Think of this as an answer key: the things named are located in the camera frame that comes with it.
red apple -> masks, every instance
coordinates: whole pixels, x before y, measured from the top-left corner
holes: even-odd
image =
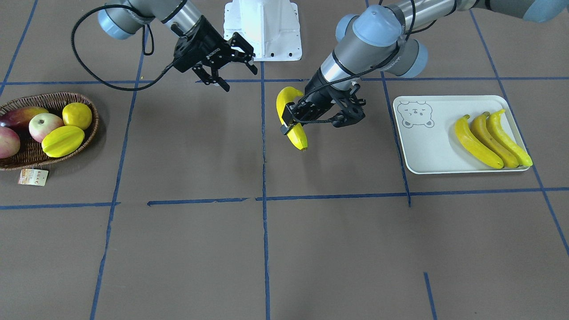
[[[20,137],[10,128],[0,126],[0,159],[8,158],[20,151]]]
[[[30,120],[30,135],[41,143],[50,132],[63,126],[63,120],[51,113],[40,113]]]
[[[0,126],[6,126],[14,131],[27,131],[28,124],[33,117],[48,111],[39,106],[25,106],[16,110],[8,111],[0,116]]]

banana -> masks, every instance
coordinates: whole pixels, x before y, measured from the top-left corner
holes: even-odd
[[[277,96],[277,113],[281,124],[285,124],[282,118],[283,111],[285,111],[285,105],[289,102],[293,102],[294,98],[302,97],[302,91],[293,88],[285,87],[279,92]],[[306,138],[306,133],[301,124],[296,124],[292,129],[286,134],[290,142],[300,151],[308,149],[308,139]]]
[[[490,113],[486,111],[474,118],[472,123],[470,123],[470,131],[472,131],[472,134],[474,134],[480,142],[502,158],[504,166],[508,168],[519,167],[519,162],[516,156],[499,144],[498,141],[496,141],[488,132],[488,128],[486,127],[486,118],[488,118],[488,116],[490,116]]]
[[[465,114],[455,123],[455,135],[459,139],[460,144],[474,155],[478,160],[486,165],[495,168],[504,168],[504,161],[494,151],[486,147],[480,142],[470,131],[468,127],[469,114]]]
[[[502,123],[500,123],[500,116],[506,112],[506,110],[501,109],[497,112],[492,113],[487,121],[486,126],[488,127],[488,132],[498,141],[504,148],[510,151],[517,159],[521,165],[532,166],[533,161],[527,152],[513,141],[510,136],[502,128]]]

blue tape line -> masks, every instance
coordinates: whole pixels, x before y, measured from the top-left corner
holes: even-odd
[[[30,24],[32,22],[32,18],[34,17],[34,12],[37,6],[38,6],[38,0],[35,0],[34,5],[32,6],[32,10],[30,11],[30,16],[28,17],[28,21],[26,22],[24,31],[22,32],[22,36],[20,37],[20,41],[16,46],[16,51],[14,51],[14,55],[12,56],[12,61],[10,61],[10,66],[8,66],[8,70],[6,71],[6,76],[4,76],[4,81],[2,82],[2,85],[0,85],[0,96],[2,95],[2,92],[4,92],[4,88],[6,87],[6,82],[8,82],[8,77],[10,77],[10,72],[12,72],[12,68],[14,67],[14,63],[16,62],[16,57],[18,56],[20,48],[22,47],[22,43],[24,42],[26,33],[30,28]]]
[[[535,174],[537,176],[537,169],[535,168],[535,166],[534,166],[534,171],[535,171]],[[555,228],[557,229],[557,232],[559,233],[559,237],[561,237],[561,242],[563,243],[563,246],[565,247],[565,252],[567,252],[567,255],[569,256],[569,244],[567,244],[567,239],[565,238],[565,235],[563,234],[563,230],[561,229],[561,225],[559,224],[559,221],[557,220],[557,216],[555,214],[555,211],[553,210],[553,206],[551,205],[551,202],[549,201],[549,197],[547,196],[547,192],[546,192],[545,188],[543,188],[543,184],[541,182],[541,179],[539,179],[539,177],[538,177],[538,182],[542,188],[543,197],[545,198],[545,202],[547,203],[547,208],[549,209],[549,213],[551,214],[551,218],[553,219],[553,223],[555,224]]]
[[[545,191],[569,191],[569,187],[544,188]]]
[[[267,225],[267,148],[265,135],[265,63],[261,62],[261,134],[263,138],[263,247],[265,251],[265,319],[271,320],[269,229]]]
[[[431,282],[428,279],[428,273],[423,272],[425,278],[425,285],[427,286],[428,301],[431,304],[432,320],[436,320],[435,301],[432,298]]]
[[[225,82],[241,82],[241,83],[262,83],[262,82],[304,82],[310,79],[224,79]]]
[[[148,39],[148,30],[146,30],[145,39]],[[138,88],[139,79],[141,77],[141,72],[142,72],[143,61],[144,61],[144,52],[141,52],[140,60],[138,62],[137,78],[136,78],[136,81],[134,83],[135,88]],[[126,147],[127,147],[128,141],[129,141],[130,121],[133,118],[134,103],[135,103],[136,99],[137,99],[137,91],[134,91],[133,92],[133,98],[130,101],[129,119],[126,123],[125,138],[124,138],[123,143],[122,143],[121,160],[119,162],[118,172],[117,172],[117,183],[115,184],[115,187],[114,187],[113,201],[112,201],[111,206],[110,206],[109,221],[107,223],[107,232],[106,232],[106,238],[105,238],[105,252],[103,253],[103,258],[101,259],[101,264],[99,266],[99,273],[97,276],[97,285],[95,286],[95,294],[93,296],[93,305],[91,307],[91,315],[89,318],[90,320],[95,319],[95,313],[97,311],[97,302],[99,299],[99,293],[101,291],[101,283],[102,283],[102,278],[103,278],[103,271],[105,270],[106,255],[107,255],[107,252],[109,250],[111,223],[113,222],[114,209],[116,208],[117,197],[118,197],[118,189],[119,189],[120,184],[121,184],[122,166],[125,163]]]
[[[458,80],[496,80],[495,77],[415,77],[415,78],[385,78],[385,81],[458,81]],[[364,78],[362,81],[383,81],[382,78]]]
[[[95,203],[58,203],[58,204],[22,204],[18,206],[0,206],[0,210],[21,210],[21,209],[47,209],[47,208],[84,208],[84,207],[110,207],[111,202]]]
[[[407,193],[407,203],[411,207],[411,194],[409,193],[409,183],[407,181],[407,174],[405,173],[405,166],[403,164],[403,155],[401,154],[401,147],[399,146],[399,139],[397,138],[397,129],[395,128],[395,118],[391,109],[391,99],[387,91],[387,82],[385,82],[385,73],[381,72],[381,82],[384,86],[385,100],[387,101],[387,111],[389,112],[389,119],[391,121],[391,129],[393,131],[393,138],[395,139],[395,146],[397,147],[397,154],[399,156],[399,165],[401,166],[401,174],[403,175],[403,184],[405,185],[405,192]]]
[[[459,80],[495,80],[495,77],[415,77],[415,78],[385,78],[385,81],[459,81]],[[501,80],[569,80],[569,77],[500,77]],[[310,79],[265,79],[265,82],[306,82]],[[260,83],[258,79],[230,79],[226,80],[228,83]],[[362,81],[382,81],[381,78],[362,78]],[[133,84],[135,80],[112,80],[107,81],[112,84]],[[139,84],[151,83],[152,80],[140,80]],[[1,82],[0,85],[55,85],[55,84],[102,84],[99,81],[7,81]]]
[[[411,192],[411,195],[465,195],[465,194],[511,194],[518,192],[541,192],[540,188],[521,188],[521,189],[495,189],[495,190],[459,190],[459,191],[423,191]]]
[[[569,80],[569,77],[500,77],[501,80]]]
[[[559,191],[569,191],[567,187],[551,188]],[[411,196],[432,196],[432,195],[468,195],[468,194],[507,194],[518,192],[541,192],[541,188],[520,188],[520,189],[494,189],[494,190],[456,190],[456,191],[419,191],[409,192]],[[314,199],[353,199],[353,198],[388,198],[407,196],[406,192],[386,192],[380,194],[341,194],[341,195],[293,195],[293,196],[270,196],[268,201],[281,200],[314,200]]]
[[[135,80],[113,80],[107,81],[108,83],[115,83],[115,84],[132,84],[137,83]],[[138,83],[151,83],[150,80],[139,81]],[[32,84],[47,84],[47,85],[54,85],[54,84],[102,84],[99,81],[31,81],[31,82],[6,82],[6,85],[32,85]]]
[[[147,206],[161,206],[164,204],[188,204],[188,203],[222,203],[222,202],[243,202],[249,198],[224,198],[224,199],[195,199],[195,200],[164,200],[148,201]]]
[[[268,196],[267,201],[281,200],[314,200],[314,199],[354,199],[354,198],[387,198],[392,196],[406,196],[405,192],[392,192],[383,194],[341,194],[341,195],[293,195],[293,196]]]
[[[472,17],[472,20],[474,21],[474,25],[476,27],[476,31],[478,31],[478,35],[480,36],[480,40],[482,41],[482,45],[484,46],[484,50],[486,50],[486,54],[488,55],[488,60],[490,60],[490,64],[492,66],[492,70],[494,70],[494,74],[496,75],[496,80],[498,80],[498,84],[500,85],[500,89],[502,90],[502,94],[504,95],[504,100],[506,100],[506,102],[508,103],[508,105],[510,106],[510,111],[512,114],[512,118],[514,119],[514,122],[516,123],[516,125],[518,125],[518,121],[516,119],[516,115],[514,114],[514,110],[513,108],[511,108],[511,104],[510,101],[508,99],[508,95],[506,94],[506,90],[504,88],[504,85],[502,84],[502,81],[500,80],[500,76],[498,75],[498,70],[496,69],[496,65],[494,64],[494,60],[492,59],[492,56],[490,55],[490,51],[488,50],[488,46],[486,45],[486,41],[484,41],[484,37],[482,36],[482,32],[480,31],[480,27],[478,26],[478,23],[476,22],[476,18],[474,17],[474,13],[472,12],[472,10],[470,11],[470,15]],[[527,145],[526,140],[523,137],[523,134],[520,132],[519,136],[522,138],[522,141],[525,145]],[[534,174],[535,174],[535,178],[537,179],[538,183],[539,183],[539,187],[542,191],[543,194],[543,198],[545,199],[545,202],[547,203],[547,207],[549,208],[549,212],[551,214],[551,217],[553,219],[553,222],[555,224],[555,227],[557,228],[557,231],[559,233],[559,236],[561,238],[561,242],[563,243],[563,246],[565,247],[565,251],[567,252],[567,255],[569,256],[569,245],[567,245],[567,240],[565,239],[565,235],[563,234],[563,230],[561,230],[561,227],[559,225],[559,222],[557,220],[557,216],[555,214],[555,211],[553,210],[553,206],[551,205],[550,201],[549,201],[549,197],[547,196],[547,191],[545,190],[545,188],[543,187],[543,182],[541,181],[541,177],[539,176],[539,173],[537,171],[536,165],[534,164],[532,166]]]

price tag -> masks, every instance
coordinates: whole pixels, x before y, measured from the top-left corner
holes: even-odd
[[[46,185],[47,170],[22,169],[18,184],[29,184],[31,186],[43,187]]]

wicker basket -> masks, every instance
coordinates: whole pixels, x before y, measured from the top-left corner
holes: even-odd
[[[29,133],[18,133],[20,136],[20,151],[12,157],[0,159],[0,170],[19,170],[67,160],[83,151],[91,143],[91,140],[95,136],[99,127],[99,113],[97,112],[95,105],[88,98],[80,95],[79,93],[47,93],[44,95],[19,98],[0,106],[0,115],[25,106],[36,105],[46,108],[50,113],[61,117],[63,108],[72,102],[81,102],[86,104],[91,108],[93,113],[93,121],[91,122],[91,125],[85,129],[85,139],[77,150],[61,158],[50,158],[43,152],[42,144],[32,139]]]

